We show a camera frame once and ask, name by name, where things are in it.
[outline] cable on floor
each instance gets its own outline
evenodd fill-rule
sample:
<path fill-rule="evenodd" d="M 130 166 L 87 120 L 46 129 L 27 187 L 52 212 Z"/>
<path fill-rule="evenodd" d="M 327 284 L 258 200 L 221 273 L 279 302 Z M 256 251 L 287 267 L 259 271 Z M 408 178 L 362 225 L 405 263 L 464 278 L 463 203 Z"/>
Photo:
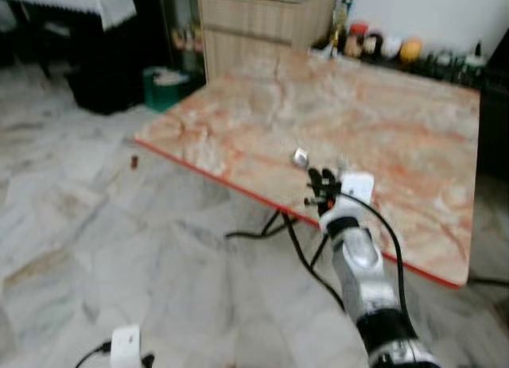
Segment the cable on floor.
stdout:
<path fill-rule="evenodd" d="M 282 230 L 286 229 L 286 225 L 283 223 L 282 225 L 279 225 L 275 227 L 273 230 L 269 231 L 270 226 L 274 223 L 276 218 L 281 214 L 280 211 L 276 211 L 272 217 L 270 217 L 267 224 L 263 227 L 263 230 L 260 233 L 251 233 L 246 231 L 233 231 L 231 233 L 227 233 L 224 235 L 225 238 L 234 238 L 234 237 L 240 237 L 240 238 L 250 238 L 250 239 L 265 239 L 270 238 L 273 235 L 276 235 Z M 299 219 L 291 219 L 291 223 L 295 224 L 298 223 Z"/>
<path fill-rule="evenodd" d="M 316 273 L 311 267 L 309 266 L 308 262 L 305 259 L 304 253 L 302 252 L 301 244 L 297 240 L 297 236 L 295 235 L 295 230 L 293 229 L 292 223 L 288 215 L 281 213 L 281 216 L 283 220 L 285 221 L 285 225 L 288 228 L 289 237 L 292 240 L 293 247 L 295 248 L 295 251 L 297 251 L 297 256 L 299 258 L 299 261 L 301 264 L 305 267 L 306 270 L 308 270 L 308 273 L 311 274 L 313 278 L 315 278 L 322 286 L 325 287 L 325 289 L 332 295 L 334 300 L 338 303 L 340 308 L 344 312 L 344 303 L 341 297 L 338 295 L 336 290 L 332 288 L 332 286 L 324 280 L 318 273 Z"/>
<path fill-rule="evenodd" d="M 509 281 L 498 278 L 468 277 L 467 285 L 489 285 L 509 289 Z"/>
<path fill-rule="evenodd" d="M 94 354 L 107 354 L 111 351 L 111 341 L 104 342 L 94 350 L 88 352 L 85 356 L 81 358 L 81 360 L 78 361 L 78 364 L 76 364 L 75 368 L 80 368 L 84 362 L 86 362 L 91 356 Z"/>
<path fill-rule="evenodd" d="M 317 252 L 315 253 L 315 255 L 313 255 L 313 258 L 311 259 L 311 263 L 309 264 L 309 267 L 311 267 L 311 269 L 313 267 L 315 267 L 315 264 L 317 263 L 318 258 L 321 256 L 321 252 L 324 250 L 325 245 L 327 245 L 327 241 L 328 241 L 328 234 L 324 234 L 324 236 L 321 239 L 321 243 L 318 246 Z"/>

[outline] table leg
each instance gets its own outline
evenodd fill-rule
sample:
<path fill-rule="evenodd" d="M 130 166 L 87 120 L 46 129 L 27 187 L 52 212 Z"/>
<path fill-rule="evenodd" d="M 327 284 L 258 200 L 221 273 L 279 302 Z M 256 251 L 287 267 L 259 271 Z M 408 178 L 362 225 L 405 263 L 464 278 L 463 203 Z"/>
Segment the table leg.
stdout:
<path fill-rule="evenodd" d="M 281 216 L 283 218 L 282 225 L 274 228 L 273 230 L 269 230 L 270 226 L 274 223 L 276 218 L 278 216 Z M 250 238 L 250 239 L 263 239 L 263 238 L 269 238 L 273 235 L 279 233 L 282 230 L 287 229 L 288 235 L 290 239 L 292 240 L 293 247 L 295 248 L 295 251 L 297 252 L 297 256 L 299 258 L 299 261 L 301 264 L 305 267 L 306 270 L 308 270 L 308 273 L 311 274 L 313 278 L 315 278 L 334 298 L 334 300 L 338 303 L 340 308 L 344 311 L 344 304 L 341 300 L 341 297 L 338 295 L 336 290 L 332 288 L 332 286 L 324 279 L 322 278 L 314 269 L 313 266 L 317 262 L 318 257 L 320 257 L 320 254 L 322 250 L 325 247 L 325 244 L 327 243 L 328 236 L 325 235 L 322 238 L 320 246 L 318 246 L 317 252 L 313 256 L 313 260 L 311 261 L 311 265 L 308 263 L 308 261 L 305 259 L 305 255 L 302 252 L 301 244 L 299 243 L 297 236 L 295 235 L 295 230 L 293 228 L 293 225 L 298 221 L 298 219 L 291 219 L 286 213 L 281 213 L 280 211 L 275 211 L 272 217 L 270 217 L 269 221 L 266 223 L 266 225 L 263 227 L 262 231 L 260 233 L 249 233 L 245 231 L 234 231 L 231 233 L 227 233 L 224 235 L 225 238 Z"/>
<path fill-rule="evenodd" d="M 44 44 L 41 42 L 38 29 L 34 24 L 32 24 L 32 22 L 30 22 L 21 2 L 8 1 L 7 3 L 9 4 L 9 8 L 16 18 L 17 23 L 22 28 L 27 29 L 33 48 L 36 52 L 37 62 L 45 74 L 45 77 L 49 79 L 51 74 L 49 73 L 48 57 Z"/>
<path fill-rule="evenodd" d="M 260 233 L 251 233 L 246 231 L 234 231 L 231 233 L 226 233 L 224 235 L 225 238 L 232 238 L 232 237 L 240 237 L 240 238 L 250 238 L 250 239 L 263 239 L 263 238 L 269 238 L 273 235 L 276 235 L 277 233 L 281 232 L 282 230 L 285 230 L 287 228 L 287 225 L 282 224 L 278 227 L 275 227 L 273 230 L 269 230 L 270 226 L 274 223 L 276 218 L 281 215 L 282 213 L 280 211 L 275 211 L 272 217 L 270 217 L 269 221 L 266 223 L 266 225 L 263 227 L 262 231 Z M 293 225 L 298 222 L 298 219 L 291 219 L 290 223 Z"/>

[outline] small metal object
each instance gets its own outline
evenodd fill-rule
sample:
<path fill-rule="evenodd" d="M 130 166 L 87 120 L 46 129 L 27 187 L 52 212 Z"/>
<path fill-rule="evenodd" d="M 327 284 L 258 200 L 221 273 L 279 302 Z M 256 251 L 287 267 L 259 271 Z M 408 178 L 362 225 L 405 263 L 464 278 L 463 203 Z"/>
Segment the small metal object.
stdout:
<path fill-rule="evenodd" d="M 309 165 L 308 153 L 302 148 L 297 148 L 292 156 L 293 163 L 302 169 L 307 169 Z"/>

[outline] teal container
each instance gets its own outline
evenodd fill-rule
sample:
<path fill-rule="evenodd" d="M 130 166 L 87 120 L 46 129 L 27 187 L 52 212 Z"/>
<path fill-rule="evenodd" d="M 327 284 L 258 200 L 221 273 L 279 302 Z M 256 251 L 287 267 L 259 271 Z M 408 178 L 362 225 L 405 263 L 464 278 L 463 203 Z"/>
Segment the teal container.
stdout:
<path fill-rule="evenodd" d="M 143 90 L 145 93 L 145 105 L 152 110 L 162 113 L 175 106 L 185 97 L 205 85 L 203 77 L 187 78 L 169 86 L 157 85 L 154 80 L 161 68 L 146 68 L 143 70 Z"/>

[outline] black cable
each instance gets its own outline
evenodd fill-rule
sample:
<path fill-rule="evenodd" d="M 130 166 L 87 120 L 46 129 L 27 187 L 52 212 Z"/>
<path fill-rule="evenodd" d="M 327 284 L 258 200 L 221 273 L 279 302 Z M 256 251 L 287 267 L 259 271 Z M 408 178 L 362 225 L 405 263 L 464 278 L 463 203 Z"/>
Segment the black cable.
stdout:
<path fill-rule="evenodd" d="M 341 309 L 344 312 L 344 303 L 341 300 L 341 297 L 338 295 L 338 293 L 332 288 L 332 286 L 327 283 L 324 278 L 322 278 L 320 275 L 318 275 L 311 267 L 308 265 L 308 262 L 305 260 L 304 253 L 301 249 L 301 244 L 297 240 L 297 236 L 295 235 L 295 230 L 293 230 L 292 222 L 289 219 L 288 215 L 281 213 L 281 216 L 283 220 L 285 221 L 285 225 L 288 228 L 289 237 L 292 240 L 293 247 L 295 248 L 295 251 L 297 251 L 297 256 L 299 258 L 299 261 L 301 261 L 302 265 L 305 267 L 306 270 L 315 278 L 322 286 L 327 289 L 327 291 L 334 297 L 338 305 L 341 307 Z"/>
<path fill-rule="evenodd" d="M 315 263 L 317 263 L 318 258 L 321 256 L 321 252 L 323 251 L 325 245 L 327 244 L 327 241 L 328 234 L 324 234 L 324 236 L 321 239 L 321 244 L 318 246 L 317 252 L 315 253 L 315 255 L 313 255 L 311 263 L 309 264 L 309 267 L 311 267 L 311 269 L 315 266 Z"/>
<path fill-rule="evenodd" d="M 278 227 L 275 227 L 271 231 L 267 231 L 268 227 L 274 222 L 276 217 L 280 215 L 281 212 L 277 212 L 273 215 L 272 218 L 270 218 L 269 222 L 263 227 L 263 230 L 261 233 L 250 233 L 246 231 L 234 231 L 231 233 L 227 233 L 224 235 L 225 238 L 232 238 L 232 237 L 240 237 L 240 238 L 250 238 L 250 239 L 264 239 L 264 238 L 270 238 L 273 235 L 276 235 L 282 230 L 286 229 L 286 224 L 279 225 Z M 291 219 L 290 220 L 292 224 L 298 223 L 299 219 Z"/>
<path fill-rule="evenodd" d="M 155 360 L 155 356 L 153 354 L 148 354 L 144 358 L 142 358 L 142 365 L 145 368 L 152 368 L 153 361 Z"/>
<path fill-rule="evenodd" d="M 403 311 L 403 314 L 405 314 L 406 319 L 408 320 L 409 325 L 412 327 L 412 330 L 414 329 L 414 326 L 412 326 L 412 322 L 410 320 L 410 315 L 408 314 L 408 309 L 406 308 L 406 300 L 405 300 L 405 281 L 403 280 L 403 256 L 401 253 L 401 247 L 399 246 L 399 240 L 396 236 L 396 233 L 392 230 L 392 227 L 390 227 L 389 223 L 383 218 L 383 216 L 374 209 L 371 205 L 364 203 L 361 199 L 358 199 L 354 196 L 350 196 L 347 193 L 340 192 L 340 195 L 343 197 L 346 197 L 347 199 L 351 199 L 352 201 L 355 201 L 360 206 L 368 209 L 373 215 L 375 215 L 380 222 L 385 226 L 387 231 L 389 232 L 390 238 L 392 239 L 392 242 L 394 243 L 394 249 L 396 250 L 396 265 L 398 267 L 398 291 L 399 291 L 399 303 L 401 305 L 401 309 Z"/>
<path fill-rule="evenodd" d="M 498 278 L 469 277 L 467 285 L 490 285 L 509 289 L 509 281 L 504 281 Z"/>
<path fill-rule="evenodd" d="M 111 342 L 110 341 L 104 342 L 102 345 L 98 346 L 97 348 L 95 348 L 94 350 L 88 352 L 85 356 L 83 356 L 81 358 L 81 360 L 78 362 L 78 364 L 76 364 L 75 368 L 79 368 L 84 362 L 86 362 L 94 354 L 98 354 L 99 352 L 101 352 L 103 354 L 107 354 L 110 351 L 111 351 Z"/>

